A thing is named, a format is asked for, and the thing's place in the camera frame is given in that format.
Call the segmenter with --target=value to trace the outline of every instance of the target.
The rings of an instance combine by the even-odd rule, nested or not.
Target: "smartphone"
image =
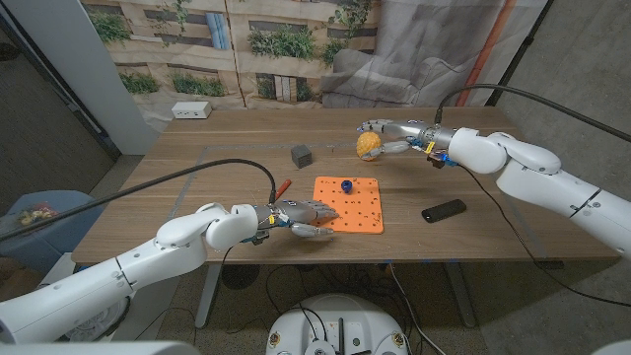
[[[466,210],[466,205],[462,200],[455,199],[453,201],[445,202],[438,206],[434,206],[423,210],[421,214],[423,215],[423,219],[427,221],[427,223],[434,223],[446,218],[455,216],[458,213],[462,213]]]

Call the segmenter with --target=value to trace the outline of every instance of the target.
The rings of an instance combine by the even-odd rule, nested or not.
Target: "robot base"
[[[314,325],[315,334],[300,305]],[[336,352],[351,355],[368,354],[367,351],[374,355],[407,354],[403,331],[396,320],[366,300],[352,295],[325,294],[306,299],[300,305],[283,314],[272,326],[267,355],[335,355]],[[344,345],[341,351],[340,342]]]

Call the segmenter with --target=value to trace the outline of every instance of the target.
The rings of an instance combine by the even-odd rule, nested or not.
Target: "gray curtain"
[[[383,0],[375,54],[343,49],[325,107],[435,107],[462,86],[504,0]]]

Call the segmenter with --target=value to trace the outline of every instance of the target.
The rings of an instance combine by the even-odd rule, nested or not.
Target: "printed backdrop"
[[[435,106],[471,79],[497,83],[545,4],[173,1],[82,0],[158,131],[180,101],[213,109]],[[483,105],[488,94],[461,103]]]

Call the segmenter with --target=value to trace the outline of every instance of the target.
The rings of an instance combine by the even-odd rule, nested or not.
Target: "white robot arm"
[[[398,147],[407,144],[408,148],[426,151],[435,163],[455,162],[479,174],[503,169],[496,181],[502,191],[570,218],[622,256],[631,258],[631,202],[564,172],[559,158],[544,148],[506,133],[483,137],[475,129],[453,130],[423,121],[372,120],[358,130],[404,139],[397,142]],[[404,150],[380,147],[362,158]]]
[[[196,269],[206,261],[202,239],[213,249],[228,250],[238,243],[262,243],[275,227],[312,237],[332,233],[310,226],[312,220],[334,217],[333,209],[315,201],[235,205],[230,212],[218,203],[204,205],[167,222],[138,248],[0,303],[0,342],[54,341],[132,292]]]

